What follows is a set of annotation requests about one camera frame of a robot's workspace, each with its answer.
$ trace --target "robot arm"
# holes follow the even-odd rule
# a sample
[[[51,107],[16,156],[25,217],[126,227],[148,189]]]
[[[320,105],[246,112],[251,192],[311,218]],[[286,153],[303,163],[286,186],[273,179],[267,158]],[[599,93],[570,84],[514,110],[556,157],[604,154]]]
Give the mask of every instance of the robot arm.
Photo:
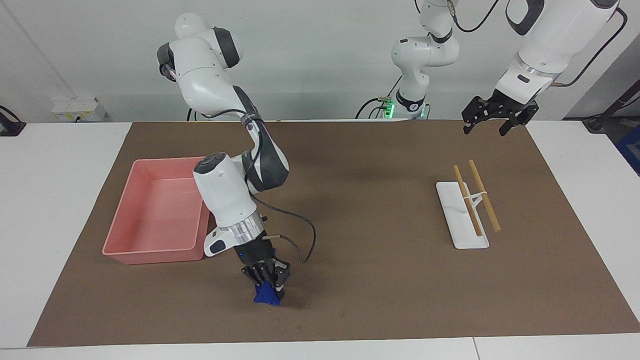
[[[243,176],[244,173],[248,174],[248,186],[252,193],[282,185],[289,175],[287,158],[267,131],[258,109],[239,86],[231,85],[225,71],[240,62],[244,53],[242,47],[234,41],[229,31],[209,28],[194,13],[182,14],[176,20],[175,33],[178,40],[158,49],[160,73],[178,82],[184,101],[205,116],[241,110],[231,111],[229,115],[242,119],[254,147],[232,161]],[[259,157],[252,163],[258,152]]]
[[[507,118],[502,136],[526,125],[538,111],[535,98],[604,27],[619,0],[510,0],[507,20],[525,37],[488,100],[476,96],[463,110],[465,134],[478,123]]]
[[[425,69],[450,65],[460,53],[458,41],[453,37],[453,21],[447,0],[425,0],[420,11],[420,23],[428,32],[427,36],[398,40],[391,55],[402,72],[396,102],[401,105],[398,107],[400,111],[411,118],[419,117],[429,87]]]
[[[275,257],[271,240],[266,238],[266,218],[258,212],[250,192],[282,185],[289,164],[247,94],[230,84],[225,70],[243,55],[231,34],[209,28],[194,13],[176,20],[175,33],[178,40],[158,49],[160,73],[177,82],[185,102],[205,117],[222,112],[239,117],[254,142],[253,149],[233,158],[224,152],[210,155],[193,170],[200,195],[218,226],[205,239],[205,254],[214,256],[235,248],[245,265],[242,273],[255,285],[254,301],[278,305],[289,264]]]

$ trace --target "blue block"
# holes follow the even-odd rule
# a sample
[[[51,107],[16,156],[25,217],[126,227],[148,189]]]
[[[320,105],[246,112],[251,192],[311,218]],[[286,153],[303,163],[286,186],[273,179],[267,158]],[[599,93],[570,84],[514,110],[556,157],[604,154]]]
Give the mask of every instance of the blue block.
[[[276,295],[276,291],[271,287],[268,282],[263,282],[261,286],[255,287],[255,297],[253,302],[258,304],[269,304],[273,306],[280,305],[280,299]]]

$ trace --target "pink plastic bin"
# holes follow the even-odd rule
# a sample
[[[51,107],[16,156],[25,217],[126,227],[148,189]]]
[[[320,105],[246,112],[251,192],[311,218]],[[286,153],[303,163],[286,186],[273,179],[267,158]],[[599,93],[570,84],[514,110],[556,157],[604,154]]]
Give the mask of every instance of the pink plastic bin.
[[[136,160],[102,253],[128,265],[202,259],[209,210],[193,180],[200,160]]]

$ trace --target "brown table mat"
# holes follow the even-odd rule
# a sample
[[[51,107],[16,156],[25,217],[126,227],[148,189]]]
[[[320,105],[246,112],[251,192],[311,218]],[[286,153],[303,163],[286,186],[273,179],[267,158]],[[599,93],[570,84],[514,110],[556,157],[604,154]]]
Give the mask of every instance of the brown table mat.
[[[470,136],[461,122],[269,123],[291,174],[259,195],[311,218],[316,253],[291,262],[280,307],[254,304],[233,250],[203,261],[120,264],[100,253],[131,164],[236,155],[236,123],[135,123],[29,346],[373,340],[640,332],[634,314],[525,128]],[[474,159],[502,225],[456,250],[435,190]],[[270,234],[308,248],[308,225],[261,208]]]

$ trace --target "wall socket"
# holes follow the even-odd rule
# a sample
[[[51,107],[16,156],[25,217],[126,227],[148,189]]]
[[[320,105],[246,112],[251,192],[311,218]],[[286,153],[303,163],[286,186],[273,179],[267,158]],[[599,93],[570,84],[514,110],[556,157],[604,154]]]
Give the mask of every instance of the wall socket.
[[[51,112],[63,122],[98,122],[107,115],[96,99],[72,99],[55,101]]]

